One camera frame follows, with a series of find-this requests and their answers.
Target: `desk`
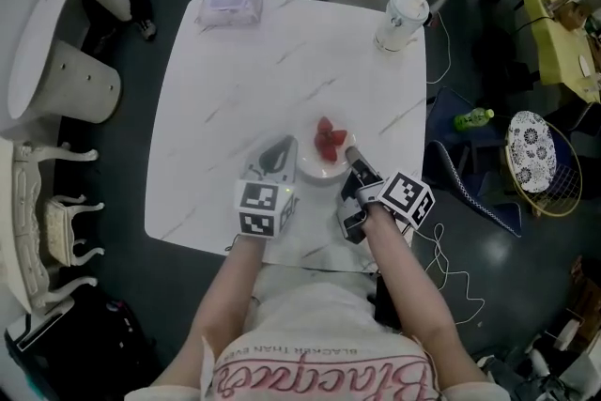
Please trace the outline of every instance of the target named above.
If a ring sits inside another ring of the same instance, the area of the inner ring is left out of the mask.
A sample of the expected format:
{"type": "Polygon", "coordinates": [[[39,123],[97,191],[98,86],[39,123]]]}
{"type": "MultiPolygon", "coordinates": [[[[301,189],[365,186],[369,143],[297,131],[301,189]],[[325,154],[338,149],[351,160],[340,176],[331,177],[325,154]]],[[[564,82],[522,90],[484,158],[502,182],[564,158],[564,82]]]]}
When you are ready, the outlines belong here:
{"type": "Polygon", "coordinates": [[[115,69],[56,39],[67,0],[39,0],[21,35],[8,83],[8,112],[30,106],[42,113],[102,122],[116,108],[121,80],[115,69]]]}
{"type": "MultiPolygon", "coordinates": [[[[542,0],[524,0],[531,20],[547,16],[542,0]]],[[[579,57],[584,56],[591,69],[593,57],[584,29],[568,32],[560,23],[542,19],[532,24],[532,35],[538,48],[541,83],[564,84],[587,102],[599,102],[598,92],[584,92],[579,57]]]]}
{"type": "MultiPolygon", "coordinates": [[[[216,254],[238,233],[234,185],[250,151],[293,130],[307,112],[344,112],[358,147],[384,177],[420,176],[425,46],[420,29],[402,54],[373,43],[381,12],[311,0],[264,0],[261,24],[202,27],[188,5],[165,72],[146,179],[146,232],[216,254]]],[[[297,175],[300,202],[265,262],[371,270],[366,242],[342,238],[339,183],[297,175]]]]}

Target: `marble tabletop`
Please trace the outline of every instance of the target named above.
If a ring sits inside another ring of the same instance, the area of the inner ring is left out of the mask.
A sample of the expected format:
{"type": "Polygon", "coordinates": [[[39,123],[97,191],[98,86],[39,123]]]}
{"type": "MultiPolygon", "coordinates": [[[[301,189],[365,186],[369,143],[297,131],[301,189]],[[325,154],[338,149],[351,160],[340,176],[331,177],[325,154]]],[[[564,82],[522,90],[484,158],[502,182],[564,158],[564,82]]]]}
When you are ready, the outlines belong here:
{"type": "MultiPolygon", "coordinates": [[[[424,31],[401,54],[379,51],[382,13],[313,0],[264,0],[261,23],[206,27],[188,5],[164,76],[146,180],[147,233],[216,254],[238,232],[234,185],[248,154],[308,113],[343,118],[384,177],[420,176],[424,156],[424,31]]],[[[265,262],[321,270],[375,268],[335,220],[341,183],[297,176],[300,198],[265,262]]]]}

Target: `cord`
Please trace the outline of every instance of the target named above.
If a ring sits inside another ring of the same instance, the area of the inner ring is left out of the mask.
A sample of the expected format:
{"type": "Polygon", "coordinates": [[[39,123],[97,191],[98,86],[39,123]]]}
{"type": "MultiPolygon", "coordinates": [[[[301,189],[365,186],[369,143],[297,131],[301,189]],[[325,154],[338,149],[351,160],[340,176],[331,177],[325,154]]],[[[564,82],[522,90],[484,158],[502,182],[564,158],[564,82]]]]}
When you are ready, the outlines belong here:
{"type": "Polygon", "coordinates": [[[447,26],[444,24],[444,21],[442,20],[442,15],[439,12],[439,17],[440,17],[440,23],[442,24],[442,28],[444,29],[444,33],[447,35],[447,56],[449,58],[449,65],[447,66],[447,69],[442,73],[442,75],[434,82],[425,82],[426,84],[438,84],[445,75],[447,75],[447,72],[451,69],[451,36],[449,36],[449,31],[447,30],[447,26]]]}
{"type": "Polygon", "coordinates": [[[432,262],[430,262],[430,264],[428,264],[427,268],[425,268],[425,271],[427,272],[435,262],[438,264],[440,272],[442,272],[444,274],[444,281],[442,282],[442,286],[439,287],[439,291],[441,291],[447,285],[447,279],[449,278],[449,276],[452,276],[454,274],[465,274],[467,276],[468,280],[466,282],[466,299],[468,301],[480,301],[482,304],[480,305],[478,310],[469,319],[456,322],[455,325],[458,326],[459,324],[466,324],[466,323],[470,322],[472,319],[474,319],[476,316],[478,316],[480,311],[482,311],[484,309],[486,301],[482,298],[471,298],[470,297],[470,273],[469,272],[467,272],[466,270],[456,270],[456,271],[449,270],[451,263],[449,262],[449,258],[444,254],[444,252],[442,251],[442,248],[440,247],[440,241],[442,240],[442,236],[444,234],[444,224],[438,223],[434,226],[434,238],[433,239],[422,234],[420,231],[415,231],[415,233],[419,234],[422,238],[430,240],[436,244],[436,247],[434,248],[434,259],[432,259],[432,262]],[[440,264],[441,256],[446,261],[446,267],[445,267],[446,269],[444,269],[442,267],[442,265],[440,264]]]}
{"type": "Polygon", "coordinates": [[[524,27],[528,27],[528,25],[530,25],[531,23],[535,23],[538,21],[542,21],[543,19],[550,19],[550,17],[548,15],[544,15],[543,17],[539,17],[538,19],[534,19],[533,21],[529,21],[527,23],[524,23],[521,27],[519,27],[517,30],[515,30],[514,32],[512,32],[510,34],[509,37],[514,36],[515,34],[517,34],[520,30],[522,30],[524,27]]]}

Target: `dark floor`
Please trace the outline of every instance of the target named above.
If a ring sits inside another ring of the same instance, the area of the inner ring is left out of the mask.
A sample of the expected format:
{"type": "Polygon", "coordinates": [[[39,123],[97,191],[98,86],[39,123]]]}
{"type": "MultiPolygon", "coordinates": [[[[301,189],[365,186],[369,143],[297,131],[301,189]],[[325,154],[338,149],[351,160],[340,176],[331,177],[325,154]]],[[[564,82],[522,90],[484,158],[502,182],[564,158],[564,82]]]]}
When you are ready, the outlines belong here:
{"type": "MultiPolygon", "coordinates": [[[[75,149],[96,148],[93,164],[59,163],[55,190],[86,193],[106,209],[90,214],[78,233],[106,248],[106,256],[90,264],[100,286],[129,303],[147,336],[156,339],[162,362],[177,352],[193,312],[223,258],[149,238],[144,230],[146,168],[155,109],[179,22],[190,0],[152,0],[159,35],[145,43],[132,28],[117,40],[106,62],[123,81],[123,97],[115,115],[96,126],[64,119],[61,140],[75,149]]],[[[480,75],[470,56],[471,44],[482,31],[479,0],[449,0],[442,16],[451,36],[453,66],[444,80],[428,86],[434,95],[451,86],[469,100],[481,95],[480,75]]],[[[446,37],[441,27],[426,33],[428,79],[447,67],[446,37]]],[[[484,310],[460,326],[470,352],[486,347],[527,343],[561,309],[569,282],[569,267],[578,254],[601,254],[594,229],[599,208],[582,203],[571,216],[535,221],[525,215],[524,236],[516,239],[475,215],[450,195],[437,192],[434,211],[424,232],[444,223],[442,240],[452,270],[471,275],[472,297],[485,298],[484,310]]],[[[433,245],[414,240],[417,256],[427,263],[433,245]]],[[[477,309],[465,301],[465,276],[452,276],[444,290],[457,320],[477,309]]]]}

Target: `white ornate chair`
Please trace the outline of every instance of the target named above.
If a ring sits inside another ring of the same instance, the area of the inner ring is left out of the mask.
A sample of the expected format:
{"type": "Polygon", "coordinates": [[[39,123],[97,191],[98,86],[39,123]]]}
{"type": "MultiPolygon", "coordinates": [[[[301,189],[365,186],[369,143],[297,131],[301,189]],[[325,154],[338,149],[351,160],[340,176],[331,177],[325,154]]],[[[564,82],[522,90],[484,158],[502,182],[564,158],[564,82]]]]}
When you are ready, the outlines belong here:
{"type": "Polygon", "coordinates": [[[104,249],[97,247],[91,249],[86,254],[78,257],[73,252],[73,246],[76,244],[85,244],[85,239],[76,239],[71,222],[73,217],[80,212],[93,212],[104,208],[103,203],[96,206],[82,206],[85,196],[66,197],[65,195],[56,195],[46,201],[44,205],[44,218],[46,222],[46,239],[48,241],[48,251],[51,256],[63,266],[81,266],[89,261],[95,254],[104,254],[104,249]],[[65,206],[68,202],[77,206],[65,206]]]}
{"type": "Polygon", "coordinates": [[[67,148],[11,142],[0,138],[0,255],[4,281],[31,313],[46,304],[60,302],[80,285],[96,285],[94,277],[80,277],[51,289],[48,270],[39,255],[36,216],[41,176],[38,163],[49,159],[88,162],[96,150],[78,154],[67,148]]]}

